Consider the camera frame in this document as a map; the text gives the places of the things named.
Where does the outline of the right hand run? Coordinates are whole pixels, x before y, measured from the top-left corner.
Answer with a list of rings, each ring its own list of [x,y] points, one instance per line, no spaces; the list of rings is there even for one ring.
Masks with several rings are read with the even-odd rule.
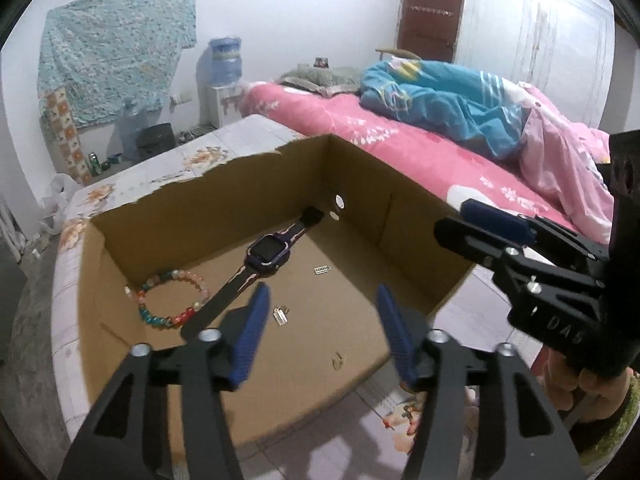
[[[586,409],[580,421],[595,422],[610,418],[623,405],[633,377],[634,372],[630,368],[624,374],[610,379],[600,378],[589,370],[582,370],[576,375],[561,353],[550,350],[541,385],[558,411],[570,411],[573,408],[577,389],[594,396],[593,404]]]

